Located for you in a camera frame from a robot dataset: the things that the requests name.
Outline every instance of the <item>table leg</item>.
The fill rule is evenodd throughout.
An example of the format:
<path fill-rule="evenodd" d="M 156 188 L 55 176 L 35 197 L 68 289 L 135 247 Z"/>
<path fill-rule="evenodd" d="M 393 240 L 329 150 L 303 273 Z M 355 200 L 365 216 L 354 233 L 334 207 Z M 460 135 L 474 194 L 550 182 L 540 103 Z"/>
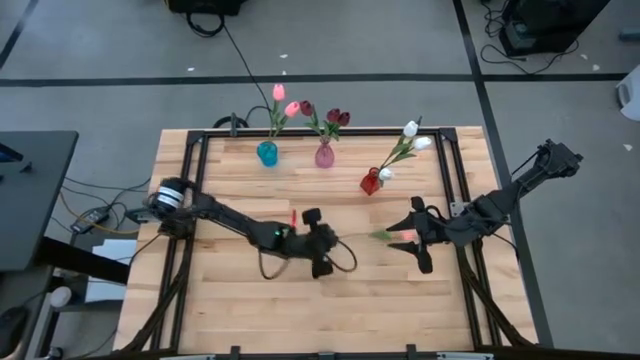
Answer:
<path fill-rule="evenodd" d="M 36 261 L 125 285 L 129 278 L 128 265 L 46 236 L 40 243 Z"/>

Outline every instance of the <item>tulip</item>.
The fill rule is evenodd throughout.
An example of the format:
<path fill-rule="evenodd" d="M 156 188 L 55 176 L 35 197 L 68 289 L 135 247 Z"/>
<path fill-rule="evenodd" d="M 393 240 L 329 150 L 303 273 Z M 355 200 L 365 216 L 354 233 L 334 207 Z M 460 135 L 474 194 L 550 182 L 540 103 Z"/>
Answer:
<path fill-rule="evenodd" d="M 337 123 L 340 118 L 340 109 L 331 109 L 327 113 L 327 121 Z"/>
<path fill-rule="evenodd" d="M 406 137 L 414 137 L 418 133 L 418 127 L 419 125 L 415 121 L 409 121 L 409 123 L 405 125 L 402 133 Z"/>
<path fill-rule="evenodd" d="M 307 100 L 300 102 L 300 112 L 304 116 L 311 116 L 313 114 L 313 105 Z"/>
<path fill-rule="evenodd" d="M 285 98 L 284 86 L 282 84 L 276 84 L 273 86 L 273 99 L 275 101 L 282 101 Z"/>
<path fill-rule="evenodd" d="M 287 107 L 284 109 L 284 114 L 287 115 L 287 117 L 292 118 L 296 116 L 298 111 L 300 111 L 300 104 L 297 101 L 294 101 L 287 105 Z"/>
<path fill-rule="evenodd" d="M 429 139 L 427 137 L 416 139 L 413 142 L 413 148 L 418 150 L 418 151 L 421 151 L 421 150 L 424 150 L 424 149 L 428 148 L 429 145 L 431 145 L 431 139 Z"/>
<path fill-rule="evenodd" d="M 387 180 L 391 180 L 393 179 L 393 171 L 384 168 L 382 170 L 380 170 L 380 173 L 378 174 L 378 179 L 382 180 L 382 181 L 387 181 Z"/>
<path fill-rule="evenodd" d="M 349 125 L 349 120 L 351 120 L 351 114 L 345 111 L 338 117 L 338 124 L 340 124 L 340 126 L 347 126 Z"/>

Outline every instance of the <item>red vase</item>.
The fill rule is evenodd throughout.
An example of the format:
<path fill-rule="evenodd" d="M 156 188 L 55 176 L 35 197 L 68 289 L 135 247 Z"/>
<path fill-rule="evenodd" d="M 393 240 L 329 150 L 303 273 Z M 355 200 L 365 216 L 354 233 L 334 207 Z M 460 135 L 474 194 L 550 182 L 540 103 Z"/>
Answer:
<path fill-rule="evenodd" d="M 380 170 L 378 168 L 369 169 L 369 173 L 363 177 L 360 182 L 360 187 L 369 196 L 380 189 L 380 180 L 378 179 L 379 172 Z"/>

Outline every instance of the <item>dark red tulip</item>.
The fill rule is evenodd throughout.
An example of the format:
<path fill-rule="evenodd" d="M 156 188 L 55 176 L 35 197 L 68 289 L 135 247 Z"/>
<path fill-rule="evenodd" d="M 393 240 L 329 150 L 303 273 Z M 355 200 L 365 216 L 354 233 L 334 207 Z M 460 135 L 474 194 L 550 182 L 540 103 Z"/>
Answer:
<path fill-rule="evenodd" d="M 331 109 L 327 113 L 327 121 L 337 123 L 340 118 L 340 109 Z"/>
<path fill-rule="evenodd" d="M 349 114 L 348 111 L 345 111 L 340 114 L 340 117 L 338 118 L 338 124 L 340 124 L 340 126 L 347 126 L 349 125 L 349 120 L 351 120 L 351 114 Z"/>
<path fill-rule="evenodd" d="M 313 105 L 307 100 L 300 102 L 300 112 L 304 116 L 311 116 L 313 114 Z"/>

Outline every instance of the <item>pink tulip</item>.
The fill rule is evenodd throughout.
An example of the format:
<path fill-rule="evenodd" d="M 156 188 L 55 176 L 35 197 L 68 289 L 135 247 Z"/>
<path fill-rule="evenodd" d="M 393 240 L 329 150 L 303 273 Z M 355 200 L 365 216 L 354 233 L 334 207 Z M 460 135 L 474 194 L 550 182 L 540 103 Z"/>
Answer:
<path fill-rule="evenodd" d="M 276 84 L 273 86 L 273 99 L 275 101 L 282 101 L 285 98 L 284 86 L 282 84 Z"/>
<path fill-rule="evenodd" d="M 300 104 L 297 101 L 294 101 L 287 105 L 287 107 L 284 109 L 284 114 L 292 118 L 296 116 L 298 111 L 300 111 Z"/>

